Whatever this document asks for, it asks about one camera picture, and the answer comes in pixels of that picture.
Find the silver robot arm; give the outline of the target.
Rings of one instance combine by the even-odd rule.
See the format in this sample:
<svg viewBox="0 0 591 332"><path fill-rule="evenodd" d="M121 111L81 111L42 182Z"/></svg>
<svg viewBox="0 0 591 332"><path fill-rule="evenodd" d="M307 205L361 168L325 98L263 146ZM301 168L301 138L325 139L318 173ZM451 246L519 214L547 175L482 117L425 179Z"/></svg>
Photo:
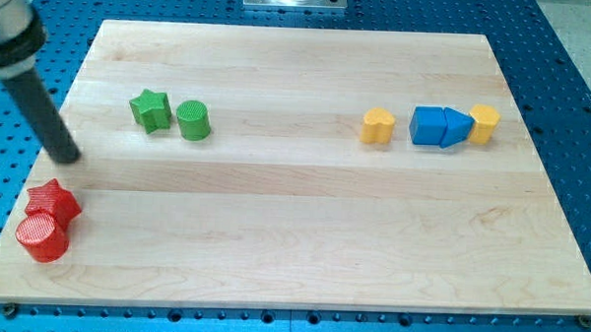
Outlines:
<svg viewBox="0 0 591 332"><path fill-rule="evenodd" d="M46 36L40 17L28 0L0 0L0 80L30 70Z"/></svg>

